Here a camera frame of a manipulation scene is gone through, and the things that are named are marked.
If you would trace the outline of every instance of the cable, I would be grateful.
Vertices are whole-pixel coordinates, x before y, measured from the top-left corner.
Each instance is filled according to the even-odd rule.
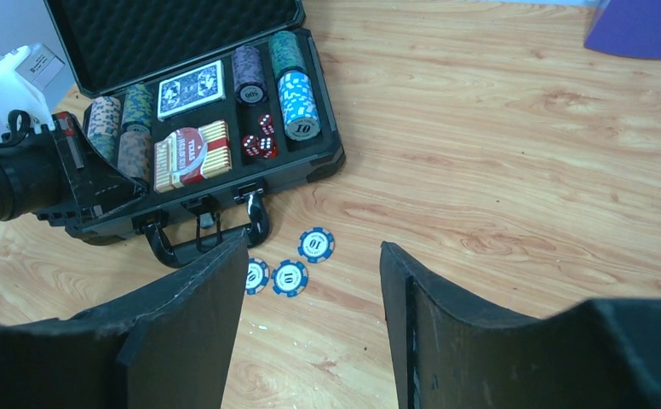
[[[0,142],[0,147],[16,147],[27,138],[32,127],[30,114],[19,109],[13,109],[7,114],[9,124],[9,138]]]

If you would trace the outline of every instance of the wood grain surface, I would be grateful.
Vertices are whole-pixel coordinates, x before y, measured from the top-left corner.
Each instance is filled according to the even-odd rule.
[[[224,407],[396,406],[383,240],[537,317],[661,297],[661,61],[584,49],[585,8],[304,3],[348,162],[269,198],[251,255],[277,266],[313,226],[336,251],[299,297],[245,298]],[[143,238],[95,248],[23,216],[0,224],[0,322],[66,318],[168,272]]]

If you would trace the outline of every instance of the purple object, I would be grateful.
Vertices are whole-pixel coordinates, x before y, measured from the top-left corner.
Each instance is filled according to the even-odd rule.
[[[661,0],[601,0],[584,47],[661,60]]]
[[[233,53],[233,83],[235,99],[249,107],[264,102],[267,86],[262,70],[261,52],[249,45],[241,45]]]

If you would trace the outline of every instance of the red dice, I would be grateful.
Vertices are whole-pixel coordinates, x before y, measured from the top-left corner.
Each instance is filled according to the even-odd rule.
[[[260,140],[255,135],[247,135],[243,138],[243,149],[248,156],[257,156],[261,154]]]
[[[273,117],[269,113],[263,114],[258,118],[258,126],[261,127],[264,135],[272,135],[275,132],[273,129]]]
[[[261,137],[258,148],[261,150],[261,155],[265,159],[278,156],[278,144],[275,143],[275,138],[272,136]]]

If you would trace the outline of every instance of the dark blue poker chip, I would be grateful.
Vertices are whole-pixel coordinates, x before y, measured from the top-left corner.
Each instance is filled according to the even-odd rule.
[[[312,228],[301,234],[298,254],[306,257],[313,264],[325,261],[333,254],[336,240],[333,234],[324,228]]]
[[[245,277],[245,293],[249,296],[259,293],[267,285],[270,277],[267,264],[260,258],[248,260],[248,275]]]
[[[271,279],[276,294],[295,297],[308,285],[308,271],[302,262],[283,260],[278,268],[273,270]]]

